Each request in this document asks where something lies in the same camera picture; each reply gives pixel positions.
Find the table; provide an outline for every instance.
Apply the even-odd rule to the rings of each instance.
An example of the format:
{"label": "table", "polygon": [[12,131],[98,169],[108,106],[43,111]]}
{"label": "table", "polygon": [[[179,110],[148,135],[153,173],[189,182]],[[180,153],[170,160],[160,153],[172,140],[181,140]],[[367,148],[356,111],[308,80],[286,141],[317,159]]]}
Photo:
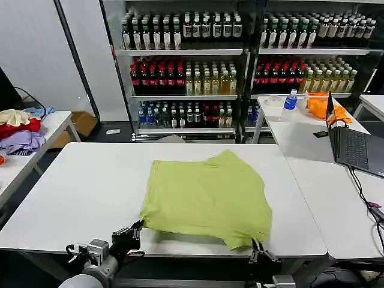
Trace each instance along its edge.
{"label": "table", "polygon": [[37,167],[37,162],[66,128],[71,138],[80,142],[79,135],[71,122],[71,115],[70,111],[56,111],[47,115],[41,122],[40,128],[40,132],[47,140],[46,143],[37,152],[29,156],[7,156],[7,161],[0,167],[0,208],[33,168],[39,174],[42,174]]}
{"label": "table", "polygon": [[[153,160],[203,161],[225,149],[252,166],[265,183],[273,210],[265,247],[280,257],[325,255],[323,239],[278,145],[69,143],[0,231],[0,248],[64,253],[71,243],[94,238],[110,242],[112,232],[139,219]],[[230,251],[222,240],[210,237],[143,229],[141,239],[147,255],[250,254]]]}
{"label": "table", "polygon": [[[338,260],[382,257],[374,222],[367,215],[347,168],[334,163],[328,137],[313,136],[315,132],[326,131],[325,121],[296,109],[291,121],[282,122],[283,108],[268,106],[266,99],[258,98],[259,116],[266,119],[283,150],[328,249],[328,256],[309,268],[318,274]],[[368,133],[355,119],[350,128]],[[363,172],[356,174],[368,201],[384,203],[384,194],[378,189],[384,185],[384,179]],[[313,279],[313,274],[308,275],[308,271],[298,271],[297,278]]]}
{"label": "table", "polygon": [[353,117],[359,118],[364,109],[367,109],[374,116],[384,122],[384,95],[360,95],[360,104],[356,108]]}

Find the black laptop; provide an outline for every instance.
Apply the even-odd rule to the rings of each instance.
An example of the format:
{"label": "black laptop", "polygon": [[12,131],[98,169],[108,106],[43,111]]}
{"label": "black laptop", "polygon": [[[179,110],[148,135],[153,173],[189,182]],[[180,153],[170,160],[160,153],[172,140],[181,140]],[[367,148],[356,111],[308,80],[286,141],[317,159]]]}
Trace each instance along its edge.
{"label": "black laptop", "polygon": [[326,125],[336,163],[384,177],[384,139],[340,127],[333,121],[335,107],[329,93]]}

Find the pile of clothes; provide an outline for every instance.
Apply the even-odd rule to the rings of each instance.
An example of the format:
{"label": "pile of clothes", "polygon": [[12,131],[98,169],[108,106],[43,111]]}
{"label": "pile of clothes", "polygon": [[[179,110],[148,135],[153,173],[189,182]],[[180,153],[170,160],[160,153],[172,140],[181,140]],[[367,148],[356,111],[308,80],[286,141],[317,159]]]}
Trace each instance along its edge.
{"label": "pile of clothes", "polygon": [[46,139],[39,133],[43,109],[27,108],[23,111],[8,109],[0,112],[0,149],[8,155],[27,156],[36,152]]}

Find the clothing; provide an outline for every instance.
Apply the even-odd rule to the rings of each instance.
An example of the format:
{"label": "clothing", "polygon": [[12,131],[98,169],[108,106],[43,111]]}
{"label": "clothing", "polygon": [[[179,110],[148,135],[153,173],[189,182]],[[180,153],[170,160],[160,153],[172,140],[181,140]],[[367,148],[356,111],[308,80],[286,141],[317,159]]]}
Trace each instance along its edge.
{"label": "clothing", "polygon": [[17,131],[29,130],[37,132],[40,129],[41,121],[39,119],[31,118],[28,125],[21,124],[20,126],[9,126],[7,124],[0,125],[0,140],[9,137]]}
{"label": "clothing", "polygon": [[8,109],[0,112],[0,125],[7,124],[18,127],[29,124],[29,115],[24,111]]}
{"label": "clothing", "polygon": [[2,139],[0,141],[0,148],[6,149],[8,155],[15,154],[15,152],[18,155],[29,155],[28,152],[37,151],[45,142],[46,139],[39,132],[24,130]]}
{"label": "clothing", "polygon": [[[325,120],[326,118],[326,108],[328,104],[328,98],[321,100],[316,98],[309,98],[307,101],[307,107],[310,109],[310,113],[320,119]],[[352,123],[352,119],[347,117],[346,110],[340,105],[334,105],[335,107],[335,117],[337,120],[342,120],[345,123]]]}
{"label": "clothing", "polygon": [[[26,108],[23,109],[24,112],[32,114],[33,117],[39,117],[42,118],[44,116],[44,109],[43,108]],[[56,109],[53,107],[46,107],[46,115],[51,114],[53,112],[56,112]]]}
{"label": "clothing", "polygon": [[271,230],[263,189],[230,150],[204,162],[154,161],[140,219],[151,229],[218,237],[230,249],[251,246]]}

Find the green t-shirt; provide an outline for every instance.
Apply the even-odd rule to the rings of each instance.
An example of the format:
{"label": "green t-shirt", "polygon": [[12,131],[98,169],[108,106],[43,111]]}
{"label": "green t-shirt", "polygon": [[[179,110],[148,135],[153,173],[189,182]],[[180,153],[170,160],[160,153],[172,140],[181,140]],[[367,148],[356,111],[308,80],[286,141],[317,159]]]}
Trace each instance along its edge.
{"label": "green t-shirt", "polygon": [[263,242],[272,210],[261,177],[232,151],[204,162],[154,161],[140,219],[150,229],[221,238],[230,249]]}

